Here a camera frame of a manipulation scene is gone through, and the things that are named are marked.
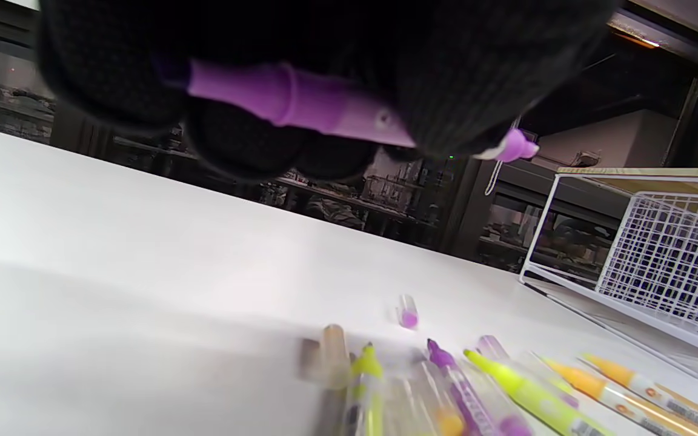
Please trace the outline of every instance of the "pen barrel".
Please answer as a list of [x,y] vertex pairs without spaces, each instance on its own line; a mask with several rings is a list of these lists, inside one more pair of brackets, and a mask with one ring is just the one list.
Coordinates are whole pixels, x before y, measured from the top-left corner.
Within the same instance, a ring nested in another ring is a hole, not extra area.
[[698,427],[698,404],[687,400],[682,395],[640,374],[635,374],[629,380],[628,386],[624,387],[639,395],[640,398]]
[[601,425],[571,408],[559,397],[551,395],[551,392],[535,381],[526,380],[509,394],[519,406],[559,434],[613,436],[613,433],[604,430]]
[[443,367],[441,372],[450,384],[449,391],[465,419],[465,436],[495,434],[495,426],[487,408],[479,399],[465,373],[458,368]]
[[289,64],[225,67],[191,60],[188,94],[236,105],[275,126],[414,147],[396,111],[379,97]]
[[648,401],[606,387],[595,400],[659,436],[698,436],[698,427]]
[[343,436],[382,436],[382,380],[369,374],[355,379],[348,392]]

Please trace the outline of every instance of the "yellow marker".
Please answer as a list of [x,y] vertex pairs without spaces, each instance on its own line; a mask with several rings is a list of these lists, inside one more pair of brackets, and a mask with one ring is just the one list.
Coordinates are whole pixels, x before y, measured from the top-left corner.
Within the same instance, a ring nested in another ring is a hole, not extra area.
[[698,436],[698,427],[642,398],[630,395],[615,384],[577,368],[546,363],[574,388],[603,403],[629,420],[659,436]]
[[382,381],[384,369],[376,359],[372,344],[366,345],[362,355],[351,367],[354,383],[349,389],[344,412],[343,436],[383,436]]
[[598,358],[592,354],[585,354],[583,358],[612,381],[665,411],[698,426],[698,404],[695,402],[617,363]]
[[613,435],[551,394],[548,389],[534,380],[523,378],[506,365],[493,362],[471,350],[465,350],[465,356],[483,372],[492,375],[508,397],[557,433],[565,436]]

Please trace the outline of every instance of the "marker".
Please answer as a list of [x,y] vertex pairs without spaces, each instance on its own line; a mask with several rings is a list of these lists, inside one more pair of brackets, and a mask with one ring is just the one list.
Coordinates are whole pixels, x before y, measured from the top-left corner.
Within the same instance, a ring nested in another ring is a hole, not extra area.
[[413,367],[411,376],[413,392],[418,394],[424,408],[437,424],[442,436],[462,436],[465,422],[454,398],[448,392],[448,384],[433,362],[422,361]]
[[604,376],[640,395],[640,398],[698,426],[698,404],[695,402],[617,363],[593,354],[584,354],[583,358]]
[[496,337],[492,334],[479,337],[476,344],[476,350],[495,362],[504,365],[509,365],[515,370],[521,370],[531,375],[540,383],[541,386],[548,389],[552,394],[558,395],[562,401],[568,403],[571,408],[578,408],[578,399],[570,395],[573,387],[567,381],[562,379],[556,372],[552,371],[546,364],[538,358],[537,354],[527,351],[519,359],[513,360],[510,358],[505,348],[499,343]]
[[487,408],[479,400],[479,396],[465,373],[459,369],[454,357],[448,351],[440,349],[437,342],[432,339],[427,340],[427,349],[430,351],[430,362],[440,369],[440,373],[449,383],[449,391],[457,403],[457,408],[462,412],[462,417],[465,419],[465,436],[496,434],[496,428]]
[[553,395],[534,380],[501,363],[493,362],[473,350],[465,356],[483,372],[492,375],[508,397],[551,429],[564,436],[609,436],[594,420],[568,406],[558,395]]
[[577,368],[546,360],[574,388],[603,403],[626,419],[659,436],[698,436],[698,427],[652,403],[627,394],[620,386]]
[[[200,59],[153,58],[161,82],[189,96],[243,108],[274,126],[415,147],[399,114],[379,96],[344,78],[313,74],[288,63],[229,66]],[[511,162],[530,158],[539,147],[519,129],[500,144],[474,155]]]
[[365,345],[362,355],[351,367],[354,383],[349,389],[344,413],[344,436],[383,436],[382,381],[384,369],[376,359],[371,343]]

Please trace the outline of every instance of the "pen cap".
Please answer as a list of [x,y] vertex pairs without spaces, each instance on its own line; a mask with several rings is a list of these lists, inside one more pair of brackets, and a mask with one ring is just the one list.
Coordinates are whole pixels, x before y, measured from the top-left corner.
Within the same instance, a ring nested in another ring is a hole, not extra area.
[[476,394],[492,417],[495,428],[499,430],[499,434],[503,436],[532,436],[534,434],[521,410],[502,391],[492,376],[481,372],[474,366],[468,367],[467,374],[471,384],[473,384],[473,389],[476,390]]
[[479,341],[476,343],[476,350],[495,362],[504,362],[510,359],[505,348],[502,347],[499,340],[492,334],[479,337]]
[[411,380],[414,394],[421,397],[427,413],[437,423],[440,434],[460,436],[465,423],[438,367],[432,362],[419,362],[413,367]]
[[413,297],[402,294],[399,297],[397,307],[398,322],[404,328],[415,328],[419,323],[419,312],[416,311],[416,304]]
[[329,325],[322,331],[319,342],[322,380],[327,389],[343,389],[349,385],[351,362],[347,351],[344,329],[339,325]]

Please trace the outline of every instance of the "white table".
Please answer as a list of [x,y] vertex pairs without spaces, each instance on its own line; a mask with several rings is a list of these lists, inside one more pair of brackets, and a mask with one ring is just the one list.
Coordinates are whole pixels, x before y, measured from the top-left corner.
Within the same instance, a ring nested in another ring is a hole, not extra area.
[[[388,319],[400,292],[418,333]],[[0,133],[1,436],[319,434],[297,354],[327,323],[385,346],[598,352],[698,400],[510,273]]]

